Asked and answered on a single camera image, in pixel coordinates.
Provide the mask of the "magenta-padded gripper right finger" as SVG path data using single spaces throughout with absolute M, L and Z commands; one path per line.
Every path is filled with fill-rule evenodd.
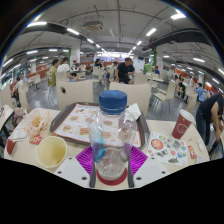
M 167 169 L 155 157 L 132 147 L 128 164 L 128 185 L 140 188 L 169 175 Z

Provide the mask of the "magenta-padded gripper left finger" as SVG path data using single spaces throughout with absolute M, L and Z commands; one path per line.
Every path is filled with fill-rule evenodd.
M 54 174 L 84 188 L 94 188 L 96 171 L 92 148 L 87 147 L 76 157 L 67 157 Z

